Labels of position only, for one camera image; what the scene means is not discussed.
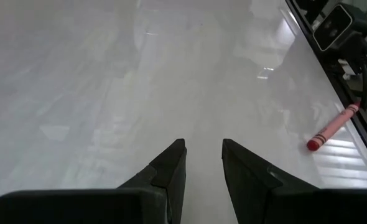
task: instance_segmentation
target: black plastic part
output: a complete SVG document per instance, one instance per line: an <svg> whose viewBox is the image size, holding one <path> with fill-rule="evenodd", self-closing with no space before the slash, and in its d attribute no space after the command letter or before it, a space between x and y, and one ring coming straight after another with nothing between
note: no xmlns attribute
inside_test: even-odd
<svg viewBox="0 0 367 224"><path fill-rule="evenodd" d="M367 36L366 14L355 6L338 3L315 29L314 38L322 51L340 50L355 34L361 39Z"/></svg>
<svg viewBox="0 0 367 224"><path fill-rule="evenodd" d="M117 189L26 190L0 197L0 223L179 224L186 148L176 140Z"/></svg>
<svg viewBox="0 0 367 224"><path fill-rule="evenodd" d="M224 139L225 180L239 224L264 223L273 194L311 192L316 187L290 175L231 139Z"/></svg>
<svg viewBox="0 0 367 224"><path fill-rule="evenodd" d="M360 107L365 111L367 110L367 63L362 66L362 97L360 101Z"/></svg>
<svg viewBox="0 0 367 224"><path fill-rule="evenodd" d="M239 224L367 223L367 190L320 190L230 139L222 159Z"/></svg>
<svg viewBox="0 0 367 224"><path fill-rule="evenodd" d="M361 34L354 32L344 40L337 52L332 54L330 56L336 54L336 60L345 59L356 74L361 74L367 65L367 42Z"/></svg>
<svg viewBox="0 0 367 224"><path fill-rule="evenodd" d="M328 0L297 0L297 4L303 10L306 10L305 18L312 24L316 18L322 14L322 9L325 7Z"/></svg>

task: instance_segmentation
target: crayon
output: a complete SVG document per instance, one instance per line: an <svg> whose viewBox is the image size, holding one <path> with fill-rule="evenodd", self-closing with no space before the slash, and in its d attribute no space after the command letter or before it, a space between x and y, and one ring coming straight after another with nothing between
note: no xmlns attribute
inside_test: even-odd
<svg viewBox="0 0 367 224"><path fill-rule="evenodd" d="M311 151L316 151L327 142L353 115L359 110L360 103L357 102L343 110L332 122L324 127L309 142L307 147Z"/></svg>

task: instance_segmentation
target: glossy white surface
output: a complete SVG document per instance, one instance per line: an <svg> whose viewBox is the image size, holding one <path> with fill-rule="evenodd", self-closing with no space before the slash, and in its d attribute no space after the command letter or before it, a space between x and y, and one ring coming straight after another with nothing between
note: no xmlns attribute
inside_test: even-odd
<svg viewBox="0 0 367 224"><path fill-rule="evenodd" d="M0 0L0 195L112 188L185 138L182 223L236 223L231 138L318 187L367 187L349 122L284 1Z"/></svg>

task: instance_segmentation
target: black device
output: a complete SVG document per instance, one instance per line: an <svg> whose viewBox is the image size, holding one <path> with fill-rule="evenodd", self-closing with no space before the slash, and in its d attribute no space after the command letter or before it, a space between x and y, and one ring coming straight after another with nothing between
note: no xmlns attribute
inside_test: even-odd
<svg viewBox="0 0 367 224"><path fill-rule="evenodd" d="M319 49L340 50L352 35L367 36L367 16L359 8L339 3L314 31Z"/></svg>

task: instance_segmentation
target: crayon tip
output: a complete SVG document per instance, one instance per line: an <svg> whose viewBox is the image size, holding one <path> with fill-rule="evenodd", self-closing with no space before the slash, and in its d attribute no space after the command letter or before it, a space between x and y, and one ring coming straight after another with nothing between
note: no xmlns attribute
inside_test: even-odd
<svg viewBox="0 0 367 224"><path fill-rule="evenodd" d="M314 140L309 140L309 142L307 143L307 147L309 150L311 151L316 151L319 149L319 144L317 142L315 142Z"/></svg>

